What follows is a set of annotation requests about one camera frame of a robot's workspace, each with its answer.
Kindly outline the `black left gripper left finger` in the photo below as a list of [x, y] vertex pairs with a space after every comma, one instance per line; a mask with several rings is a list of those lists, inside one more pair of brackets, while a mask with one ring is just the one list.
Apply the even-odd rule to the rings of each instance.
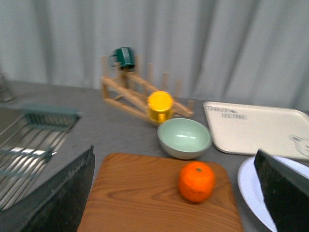
[[39, 188], [0, 214], [2, 232], [75, 232], [95, 169], [89, 148]]

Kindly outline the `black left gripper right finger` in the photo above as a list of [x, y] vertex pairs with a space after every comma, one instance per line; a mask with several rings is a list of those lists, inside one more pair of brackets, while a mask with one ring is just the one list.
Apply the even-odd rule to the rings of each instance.
[[309, 179], [258, 150], [254, 166], [264, 203], [279, 232], [309, 230]]

